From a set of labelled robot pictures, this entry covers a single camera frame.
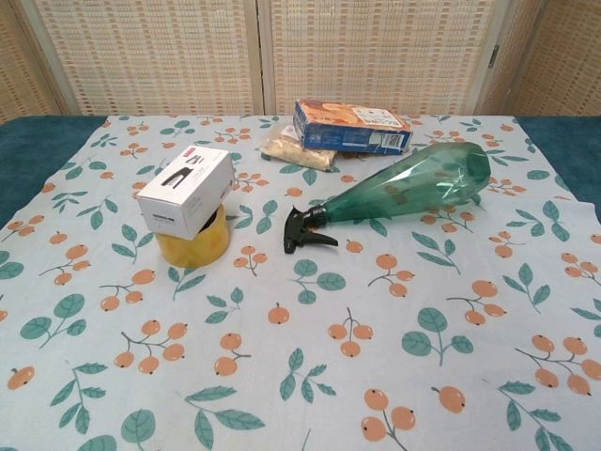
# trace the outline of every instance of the table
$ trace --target table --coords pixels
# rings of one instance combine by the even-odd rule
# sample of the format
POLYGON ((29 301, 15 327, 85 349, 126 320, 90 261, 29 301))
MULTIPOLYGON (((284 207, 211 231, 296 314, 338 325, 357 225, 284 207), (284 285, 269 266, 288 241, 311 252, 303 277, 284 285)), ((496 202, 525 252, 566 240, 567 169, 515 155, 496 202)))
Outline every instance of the table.
POLYGON ((108 117, 0 231, 0 449, 601 446, 593 207, 512 117, 408 119, 412 151, 481 145, 488 187, 286 256, 292 205, 398 157, 321 173, 261 156, 289 117, 108 117), (228 251, 184 271, 134 196, 191 143, 238 188, 228 251))

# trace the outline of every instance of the blue fabric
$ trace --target blue fabric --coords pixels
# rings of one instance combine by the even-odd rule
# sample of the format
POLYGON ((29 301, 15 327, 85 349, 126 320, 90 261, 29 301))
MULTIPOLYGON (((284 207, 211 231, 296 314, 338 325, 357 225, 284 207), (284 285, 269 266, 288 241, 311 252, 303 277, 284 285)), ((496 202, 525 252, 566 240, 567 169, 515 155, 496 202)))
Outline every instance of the blue fabric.
POLYGON ((0 226, 39 193, 106 117, 20 117, 0 127, 0 226))
POLYGON ((576 199, 601 221, 601 117, 516 117, 576 199))

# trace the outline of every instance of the white box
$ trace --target white box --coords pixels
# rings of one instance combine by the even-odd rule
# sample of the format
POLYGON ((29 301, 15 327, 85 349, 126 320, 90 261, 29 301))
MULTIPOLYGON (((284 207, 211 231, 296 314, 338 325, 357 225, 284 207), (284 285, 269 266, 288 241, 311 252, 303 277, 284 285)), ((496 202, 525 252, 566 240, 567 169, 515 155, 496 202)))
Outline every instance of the white box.
POLYGON ((189 146, 138 193, 138 203, 150 231, 191 240, 233 183, 229 152, 189 146))

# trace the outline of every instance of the yellow tape roll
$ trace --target yellow tape roll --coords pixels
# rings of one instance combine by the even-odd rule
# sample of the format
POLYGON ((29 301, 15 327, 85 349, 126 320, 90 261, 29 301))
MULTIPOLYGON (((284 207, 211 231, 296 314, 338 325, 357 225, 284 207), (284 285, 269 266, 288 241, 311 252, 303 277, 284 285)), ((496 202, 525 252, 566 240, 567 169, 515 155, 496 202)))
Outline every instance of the yellow tape roll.
POLYGON ((169 263, 182 268, 197 268, 221 257, 229 245, 229 230, 223 205, 217 209, 215 220, 193 240, 155 233, 162 256, 169 263))

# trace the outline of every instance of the product box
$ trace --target product box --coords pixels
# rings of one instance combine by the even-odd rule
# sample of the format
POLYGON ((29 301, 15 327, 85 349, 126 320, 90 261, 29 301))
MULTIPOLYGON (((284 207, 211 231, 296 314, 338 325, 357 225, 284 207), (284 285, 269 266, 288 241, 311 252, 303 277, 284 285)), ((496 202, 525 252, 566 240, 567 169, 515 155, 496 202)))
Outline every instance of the product box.
POLYGON ((299 99, 294 128, 306 148, 400 155, 407 148, 409 124, 388 110, 339 101, 299 99))
POLYGON ((229 152, 189 146, 138 193, 138 203, 150 231, 191 240, 233 183, 229 152))

